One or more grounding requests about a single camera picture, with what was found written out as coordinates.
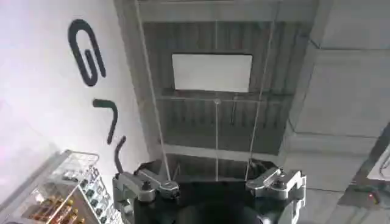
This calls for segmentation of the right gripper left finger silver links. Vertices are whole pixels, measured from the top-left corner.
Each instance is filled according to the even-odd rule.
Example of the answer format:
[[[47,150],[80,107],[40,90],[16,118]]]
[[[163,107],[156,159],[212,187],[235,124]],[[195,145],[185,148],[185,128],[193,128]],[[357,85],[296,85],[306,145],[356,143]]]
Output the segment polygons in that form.
[[[124,212],[135,201],[152,203],[158,197],[168,200],[179,198],[180,187],[161,172],[164,166],[161,160],[142,163],[134,172],[118,172],[112,179],[113,206]]]

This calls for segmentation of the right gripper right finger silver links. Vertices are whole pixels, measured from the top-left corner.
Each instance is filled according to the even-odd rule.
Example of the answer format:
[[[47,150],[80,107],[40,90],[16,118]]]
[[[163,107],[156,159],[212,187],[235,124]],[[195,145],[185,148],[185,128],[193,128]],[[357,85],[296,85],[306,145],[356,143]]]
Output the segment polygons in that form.
[[[250,159],[245,188],[255,198],[289,200],[292,214],[298,215],[306,203],[307,176],[301,170],[286,172],[270,161]]]

